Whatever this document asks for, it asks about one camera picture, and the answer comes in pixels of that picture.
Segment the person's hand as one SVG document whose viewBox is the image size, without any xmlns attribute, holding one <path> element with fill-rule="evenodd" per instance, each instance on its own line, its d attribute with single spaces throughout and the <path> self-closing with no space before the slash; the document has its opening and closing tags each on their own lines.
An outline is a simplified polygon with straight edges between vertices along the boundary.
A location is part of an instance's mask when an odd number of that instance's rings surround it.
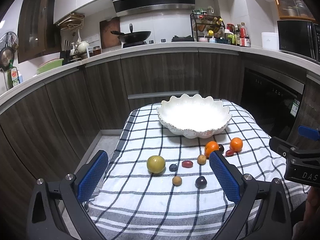
<svg viewBox="0 0 320 240">
<path fill-rule="evenodd" d="M 319 239 L 319 188 L 308 191 L 304 217 L 293 227 L 292 239 Z"/>
</svg>

